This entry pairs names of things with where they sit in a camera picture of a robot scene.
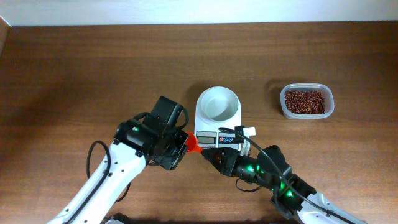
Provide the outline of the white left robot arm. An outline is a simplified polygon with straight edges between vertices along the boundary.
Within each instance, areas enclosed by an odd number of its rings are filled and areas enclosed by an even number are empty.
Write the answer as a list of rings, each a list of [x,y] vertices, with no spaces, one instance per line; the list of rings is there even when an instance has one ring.
[[[152,111],[120,123],[113,141],[100,144],[105,150],[101,164],[70,203],[51,223],[101,223],[111,207],[126,195],[133,181],[147,166],[174,170],[187,153],[189,139],[178,119],[189,121],[186,108],[161,96]]]

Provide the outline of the orange plastic measuring scoop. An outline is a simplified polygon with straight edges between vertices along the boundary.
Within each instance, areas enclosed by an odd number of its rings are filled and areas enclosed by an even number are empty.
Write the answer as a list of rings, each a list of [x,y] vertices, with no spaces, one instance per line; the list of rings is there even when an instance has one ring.
[[[193,152],[201,154],[203,148],[199,146],[197,137],[192,132],[188,132],[187,134],[188,134],[188,139],[185,142],[185,145],[187,146],[187,154]]]

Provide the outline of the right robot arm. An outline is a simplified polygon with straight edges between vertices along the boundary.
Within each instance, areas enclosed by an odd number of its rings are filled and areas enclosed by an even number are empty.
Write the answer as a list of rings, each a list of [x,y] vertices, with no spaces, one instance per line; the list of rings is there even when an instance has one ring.
[[[271,204],[288,220],[306,224],[364,223],[294,174],[276,145],[262,149],[256,158],[242,156],[230,147],[209,148],[201,154],[220,174],[271,190]]]

